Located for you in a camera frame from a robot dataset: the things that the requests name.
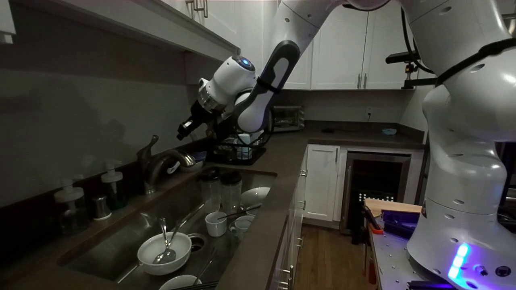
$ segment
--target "white cabinet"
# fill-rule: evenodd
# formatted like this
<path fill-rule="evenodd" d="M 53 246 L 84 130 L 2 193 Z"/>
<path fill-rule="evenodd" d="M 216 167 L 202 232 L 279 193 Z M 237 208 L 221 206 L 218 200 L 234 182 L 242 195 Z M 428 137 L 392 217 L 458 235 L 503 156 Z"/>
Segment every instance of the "white cabinet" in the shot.
<path fill-rule="evenodd" d="M 405 64 L 387 64 L 386 58 L 405 50 L 397 2 L 371 13 L 337 6 L 318 32 L 311 55 L 303 55 L 286 89 L 402 89 Z"/>
<path fill-rule="evenodd" d="M 337 6 L 315 39 L 315 90 L 361 89 L 368 13 Z"/>
<path fill-rule="evenodd" d="M 308 145 L 308 177 L 305 216 L 318 221 L 339 221 L 336 203 L 342 198 L 340 147 Z"/>
<path fill-rule="evenodd" d="M 0 43 L 13 43 L 15 22 L 8 0 L 0 0 Z"/>
<path fill-rule="evenodd" d="M 387 64 L 392 53 L 407 51 L 402 11 L 397 2 L 368 14 L 363 89 L 402 89 L 405 63 Z"/>
<path fill-rule="evenodd" d="M 239 45 L 242 0 L 157 0 Z"/>
<path fill-rule="evenodd" d="M 310 90 L 311 89 L 311 71 L 313 71 L 311 60 L 313 60 L 313 42 L 307 47 L 302 58 L 297 61 L 284 89 L 287 89 L 287 90 Z"/>
<path fill-rule="evenodd" d="M 273 0 L 242 0 L 241 55 L 249 58 L 260 74 L 271 55 L 271 22 L 276 11 Z"/>
<path fill-rule="evenodd" d="M 205 26 L 234 45 L 241 45 L 244 0 L 199 0 L 203 3 Z"/>
<path fill-rule="evenodd" d="M 279 254 L 274 263 L 273 279 L 268 288 L 292 288 L 295 280 L 295 266 L 299 248 L 302 245 L 302 224 L 305 205 L 305 182 L 307 182 L 307 153 L 300 176 L 292 196 L 286 230 L 281 240 Z"/>

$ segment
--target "upper cabinet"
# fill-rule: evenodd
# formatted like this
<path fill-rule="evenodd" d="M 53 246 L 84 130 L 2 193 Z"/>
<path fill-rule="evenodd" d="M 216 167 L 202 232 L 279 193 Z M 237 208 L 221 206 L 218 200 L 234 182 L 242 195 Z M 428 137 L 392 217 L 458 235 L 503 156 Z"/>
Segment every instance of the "upper cabinet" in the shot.
<path fill-rule="evenodd" d="M 179 47 L 215 60 L 226 60 L 229 55 L 239 53 L 239 47 L 232 43 L 229 37 L 213 32 L 216 29 L 205 27 L 207 14 L 203 14 L 202 8 L 205 6 L 202 5 L 207 5 L 210 18 L 210 3 L 203 0 L 20 2 L 50 13 L 58 13 L 71 21 L 97 26 L 163 47 Z"/>
<path fill-rule="evenodd" d="M 8 0 L 0 0 L 0 43 L 13 43 L 15 22 Z"/>
<path fill-rule="evenodd" d="M 368 13 L 337 6 L 315 39 L 316 90 L 361 89 Z"/>
<path fill-rule="evenodd" d="M 307 47 L 302 58 L 297 61 L 291 77 L 287 79 L 284 89 L 287 90 L 310 90 L 313 60 L 313 43 Z"/>
<path fill-rule="evenodd" d="M 273 0 L 242 0 L 241 55 L 249 58 L 260 74 L 271 55 L 271 22 L 276 11 Z"/>
<path fill-rule="evenodd" d="M 226 39 L 228 42 L 241 47 L 241 19 L 242 2 L 245 0 L 194 0 L 202 2 L 202 13 L 205 26 Z"/>
<path fill-rule="evenodd" d="M 295 85 L 286 89 L 402 89 L 405 64 L 387 64 L 386 58 L 405 50 L 397 2 L 371 13 L 337 6 L 313 40 L 311 60 L 300 61 L 294 69 Z"/>
<path fill-rule="evenodd" d="M 402 11 L 397 2 L 390 2 L 368 14 L 363 89 L 400 89 L 403 85 L 405 63 L 386 63 L 389 55 L 399 51 L 407 51 Z"/>
<path fill-rule="evenodd" d="M 239 45 L 242 0 L 157 0 Z"/>

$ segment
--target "oven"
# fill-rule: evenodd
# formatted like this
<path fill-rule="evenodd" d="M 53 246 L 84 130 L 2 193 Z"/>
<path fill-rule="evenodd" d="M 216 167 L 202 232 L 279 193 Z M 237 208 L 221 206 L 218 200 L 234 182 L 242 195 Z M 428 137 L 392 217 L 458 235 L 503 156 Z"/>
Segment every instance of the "oven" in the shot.
<path fill-rule="evenodd" d="M 361 227 L 363 198 L 403 201 L 411 155 L 349 151 L 339 230 Z"/>

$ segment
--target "wall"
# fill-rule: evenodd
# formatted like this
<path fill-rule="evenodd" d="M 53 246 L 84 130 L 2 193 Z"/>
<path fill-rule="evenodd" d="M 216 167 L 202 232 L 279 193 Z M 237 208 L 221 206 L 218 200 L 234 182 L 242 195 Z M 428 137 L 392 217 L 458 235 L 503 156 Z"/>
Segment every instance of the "wall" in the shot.
<path fill-rule="evenodd" d="M 0 47 L 0 208 L 131 163 L 152 134 L 179 145 L 189 114 L 181 51 L 13 5 L 18 35 Z"/>
<path fill-rule="evenodd" d="M 308 121 L 399 122 L 407 106 L 405 90 L 286 90 L 278 103 L 302 103 Z"/>

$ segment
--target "plate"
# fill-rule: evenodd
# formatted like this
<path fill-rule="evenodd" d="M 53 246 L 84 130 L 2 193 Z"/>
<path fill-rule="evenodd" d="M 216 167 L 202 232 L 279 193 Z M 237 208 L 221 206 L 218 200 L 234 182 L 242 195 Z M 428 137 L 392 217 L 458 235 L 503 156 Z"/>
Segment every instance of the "plate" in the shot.
<path fill-rule="evenodd" d="M 268 196 L 271 187 L 255 187 L 242 193 L 241 200 L 244 206 L 261 203 Z"/>

